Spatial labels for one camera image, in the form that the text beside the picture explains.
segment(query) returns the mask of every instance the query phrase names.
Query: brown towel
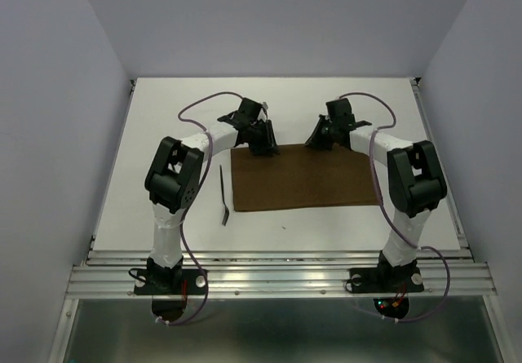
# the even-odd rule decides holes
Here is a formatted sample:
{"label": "brown towel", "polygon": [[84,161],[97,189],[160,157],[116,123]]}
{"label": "brown towel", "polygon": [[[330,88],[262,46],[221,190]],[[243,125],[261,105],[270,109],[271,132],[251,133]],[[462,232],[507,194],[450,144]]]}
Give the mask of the brown towel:
{"label": "brown towel", "polygon": [[341,147],[316,151],[302,144],[280,150],[274,157],[254,157],[248,148],[231,151],[234,210],[378,204],[366,155]]}

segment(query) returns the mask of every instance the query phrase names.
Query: cable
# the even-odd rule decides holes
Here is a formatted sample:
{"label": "cable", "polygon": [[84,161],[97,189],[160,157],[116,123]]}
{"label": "cable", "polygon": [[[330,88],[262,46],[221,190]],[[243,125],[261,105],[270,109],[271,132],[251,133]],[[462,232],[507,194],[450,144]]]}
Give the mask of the cable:
{"label": "cable", "polygon": [[400,291],[397,291],[397,294],[395,295],[395,298],[393,299],[393,303],[391,304],[394,308],[400,305],[400,302],[402,302],[406,296],[406,283],[402,283],[402,295],[400,296],[400,299],[397,300],[397,297],[399,296]]}
{"label": "cable", "polygon": [[[434,252],[440,258],[440,260],[442,261],[442,264],[444,265],[445,270],[446,270],[446,288],[445,288],[445,291],[444,291],[444,293],[442,295],[442,299],[440,300],[439,304],[437,304],[432,310],[430,310],[430,311],[428,311],[428,312],[426,312],[424,314],[421,314],[418,317],[407,318],[407,319],[402,319],[402,320],[397,320],[397,319],[390,318],[391,320],[393,320],[395,322],[415,322],[415,321],[420,321],[420,320],[422,320],[424,318],[429,317],[432,314],[435,314],[439,310],[441,310],[442,307],[446,303],[446,299],[448,298],[448,293],[449,293],[449,287],[451,285],[451,274],[449,272],[448,261],[445,259],[445,257],[442,255],[442,253],[440,253],[435,247],[432,247],[432,246],[421,246],[419,248],[412,241],[410,241],[408,239],[408,237],[406,237],[402,232],[400,232],[399,229],[395,226],[395,224],[393,224],[392,219],[390,218],[390,216],[388,215],[386,209],[384,208],[383,192],[381,191],[381,186],[380,186],[379,181],[378,181],[377,171],[375,170],[374,148],[375,148],[375,137],[377,136],[377,133],[380,130],[382,130],[382,129],[391,129],[391,128],[393,128],[397,124],[397,116],[395,115],[395,113],[393,112],[393,110],[392,110],[392,108],[390,107],[389,104],[384,102],[379,97],[377,97],[377,96],[375,96],[373,94],[370,94],[368,92],[348,92],[346,94],[343,94],[343,95],[339,96],[339,98],[341,99],[341,98],[345,98],[347,96],[352,96],[352,95],[367,96],[369,98],[372,98],[373,100],[377,100],[382,106],[384,106],[387,109],[388,112],[390,112],[391,119],[393,120],[393,122],[391,124],[389,124],[389,125],[377,126],[375,128],[375,130],[372,132],[372,135],[371,135],[371,137],[369,139],[369,167],[370,167],[371,174],[372,174],[372,182],[374,184],[374,191],[377,194],[378,206],[379,206],[379,208],[380,208],[380,210],[381,210],[381,212],[382,212],[382,214],[384,216],[384,219],[387,221],[387,223],[390,226],[391,230],[393,230],[393,232],[396,233],[400,237],[400,239],[402,239],[404,242],[406,242],[406,244],[408,246],[411,246],[414,249],[430,250],[430,251]],[[372,315],[375,314],[373,312],[368,312],[367,310],[364,310],[364,309],[361,309],[361,308],[357,308],[357,309],[360,310],[360,311],[363,311],[363,312],[370,313]]]}
{"label": "cable", "polygon": [[[197,126],[198,128],[200,128],[202,131],[205,132],[205,135],[207,137],[207,139],[209,140],[209,149],[208,149],[208,158],[206,160],[206,167],[205,167],[205,171],[203,172],[203,176],[201,177],[201,180],[199,182],[199,189],[201,189],[201,186],[203,186],[203,184],[205,183],[205,179],[206,179],[206,176],[209,174],[209,170],[210,170],[210,163],[212,162],[212,154],[214,152],[214,143],[212,141],[212,136],[210,135],[210,133],[208,133],[207,131],[207,128],[206,126],[204,126],[203,124],[201,124],[200,122],[196,121],[196,120],[192,120],[191,118],[183,118],[182,115],[183,113],[185,113],[187,110],[193,108],[194,106],[197,106],[207,100],[211,100],[212,98],[216,97],[216,96],[220,96],[220,95],[234,95],[240,99],[243,99],[243,97],[239,94],[237,94],[236,92],[231,92],[231,91],[221,91],[221,92],[216,92],[215,94],[212,94],[212,95],[209,95],[209,96],[206,96],[205,98],[202,98],[200,100],[197,100],[196,102],[190,104],[189,106],[186,106],[184,108],[182,108],[179,113],[178,113],[178,119],[181,121],[181,122],[188,122],[190,124],[193,124],[195,126]],[[206,304],[206,301],[207,299],[209,298],[209,282],[208,282],[208,278],[206,276],[206,272],[205,272],[205,269],[203,269],[203,267],[199,264],[199,261],[197,261],[196,259],[196,256],[194,255],[194,253],[192,252],[192,250],[190,250],[190,248],[188,247],[188,243],[187,243],[187,239],[185,238],[185,232],[184,232],[184,222],[185,222],[185,218],[187,217],[187,213],[188,213],[188,210],[190,210],[190,206],[188,208],[185,209],[185,211],[183,212],[182,216],[181,216],[181,223],[179,225],[179,235],[181,236],[181,241],[183,242],[183,246],[185,246],[185,251],[187,251],[187,254],[188,256],[190,257],[190,259],[194,262],[194,264],[196,265],[197,269],[199,270],[200,274],[203,276],[203,278],[205,279],[205,286],[206,286],[206,289],[205,289],[205,297],[203,298],[203,301],[201,302],[200,306],[197,308],[197,310],[195,312],[193,312],[188,318],[185,318],[183,319],[182,321],[177,321],[177,322],[167,322],[167,321],[163,321],[161,318],[159,317],[156,317],[156,321],[158,322],[161,322],[162,324],[164,325],[168,325],[168,326],[177,326],[177,325],[184,325],[186,324],[187,322],[190,322],[192,319],[194,319],[200,312],[201,310],[205,307],[205,304]]]}
{"label": "cable", "polygon": [[129,269],[129,276],[132,277],[134,280],[137,280],[137,281],[141,281],[142,283],[146,283],[147,281],[145,280],[144,277],[141,277],[141,276],[138,276],[137,274],[134,274],[133,272],[138,272],[139,271],[139,268],[131,268]]}

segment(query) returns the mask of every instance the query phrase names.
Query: brown cloth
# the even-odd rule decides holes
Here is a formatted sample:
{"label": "brown cloth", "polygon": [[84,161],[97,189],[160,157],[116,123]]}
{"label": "brown cloth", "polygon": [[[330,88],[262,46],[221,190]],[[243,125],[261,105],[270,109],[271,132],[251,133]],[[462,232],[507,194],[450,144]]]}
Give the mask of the brown cloth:
{"label": "brown cloth", "polygon": [[254,157],[248,148],[231,151],[234,210],[378,204],[366,155],[302,144],[279,149],[281,155],[273,157]]}

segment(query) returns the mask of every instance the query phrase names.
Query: lavender wall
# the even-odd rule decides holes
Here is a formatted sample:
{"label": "lavender wall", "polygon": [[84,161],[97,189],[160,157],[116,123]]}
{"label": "lavender wall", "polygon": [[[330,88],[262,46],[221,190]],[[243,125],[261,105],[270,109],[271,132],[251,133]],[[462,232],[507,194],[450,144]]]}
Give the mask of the lavender wall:
{"label": "lavender wall", "polygon": [[0,0],[0,360],[46,361],[129,81],[87,0]]}
{"label": "lavender wall", "polygon": [[132,76],[419,76],[466,0],[90,0]]}
{"label": "lavender wall", "polygon": [[422,80],[427,116],[478,260],[522,343],[522,1],[468,0]]}

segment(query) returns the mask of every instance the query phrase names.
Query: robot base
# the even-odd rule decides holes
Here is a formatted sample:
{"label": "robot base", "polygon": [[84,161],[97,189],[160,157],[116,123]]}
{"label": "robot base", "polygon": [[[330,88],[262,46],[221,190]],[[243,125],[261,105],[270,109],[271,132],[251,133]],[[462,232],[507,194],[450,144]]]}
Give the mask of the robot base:
{"label": "robot base", "polygon": [[[147,278],[147,269],[136,270],[136,276]],[[198,269],[183,269],[181,272],[181,280],[176,283],[173,287],[157,286],[153,283],[135,283],[134,294],[135,295],[181,295],[182,286],[184,282],[187,282],[187,295],[204,295],[206,292],[206,286],[204,281],[201,280],[201,272]]]}
{"label": "robot base", "polygon": [[[420,275],[417,267],[414,268],[415,274]],[[351,268],[350,280],[346,284],[346,290],[352,294],[395,294],[402,285],[405,285],[406,292],[423,292],[424,284],[415,284],[412,277],[407,277],[398,285],[383,282],[377,268]]]}

